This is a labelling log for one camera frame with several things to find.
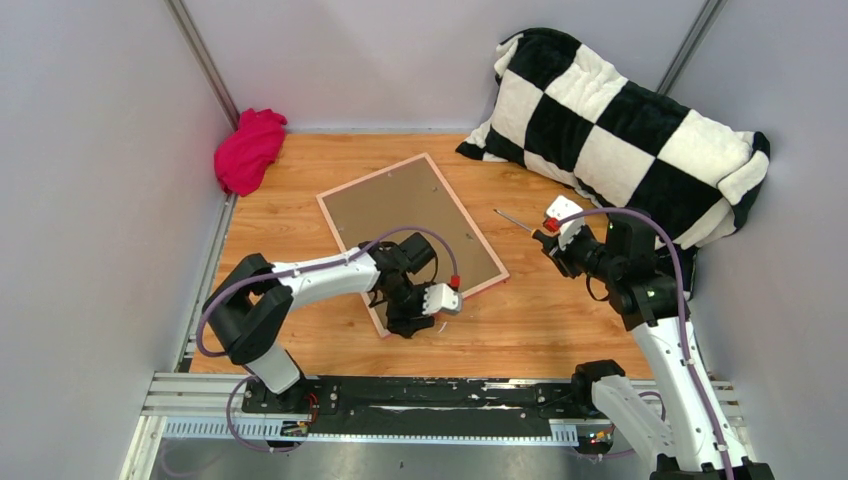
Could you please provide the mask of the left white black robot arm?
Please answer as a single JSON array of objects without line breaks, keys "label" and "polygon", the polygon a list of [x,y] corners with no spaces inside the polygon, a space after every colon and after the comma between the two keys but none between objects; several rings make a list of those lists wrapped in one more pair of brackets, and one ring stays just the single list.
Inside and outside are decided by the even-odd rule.
[{"label": "left white black robot arm", "polygon": [[434,325],[436,299],[449,285],[414,283],[413,275],[437,267],[437,253],[416,232],[395,243],[364,242],[341,254],[301,263],[271,263],[259,253],[245,257],[203,305],[199,333],[210,328],[221,348],[201,339],[203,355],[226,356],[249,372],[283,413],[298,411],[306,400],[302,370],[277,343],[288,314],[313,303],[347,294],[370,294],[369,305],[385,308],[387,330],[410,338]]}]

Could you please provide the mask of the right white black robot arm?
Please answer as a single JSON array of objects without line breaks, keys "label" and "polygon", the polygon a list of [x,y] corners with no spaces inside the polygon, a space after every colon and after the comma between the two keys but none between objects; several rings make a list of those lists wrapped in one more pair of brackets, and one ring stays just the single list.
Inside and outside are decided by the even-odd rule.
[{"label": "right white black robot arm", "polygon": [[771,479],[766,463],[751,459],[719,404],[700,357],[684,297],[681,261],[672,274],[656,266],[656,240],[670,236],[647,214],[605,208],[605,242],[584,222],[588,212],[559,197],[532,236],[569,278],[601,281],[654,375],[666,415],[660,417],[612,360],[576,367],[571,403],[584,417],[605,415],[648,465],[653,479]]}]

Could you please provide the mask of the yellow black screwdriver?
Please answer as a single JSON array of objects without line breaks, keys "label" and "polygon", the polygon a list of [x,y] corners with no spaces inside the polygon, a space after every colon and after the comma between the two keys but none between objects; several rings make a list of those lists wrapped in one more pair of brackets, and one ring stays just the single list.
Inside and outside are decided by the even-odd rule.
[{"label": "yellow black screwdriver", "polygon": [[533,229],[533,228],[529,227],[528,225],[522,223],[521,221],[517,220],[513,216],[508,215],[508,214],[506,214],[505,212],[503,212],[499,209],[494,209],[494,212],[497,215],[499,215],[502,218],[509,221],[510,223],[521,228],[522,230],[527,231],[529,233],[530,237],[532,239],[534,239],[535,241],[539,242],[541,245],[545,245],[546,247],[549,247],[550,245],[553,245],[553,244],[556,243],[556,237],[555,236],[544,233],[544,232],[542,232],[538,229]]}]

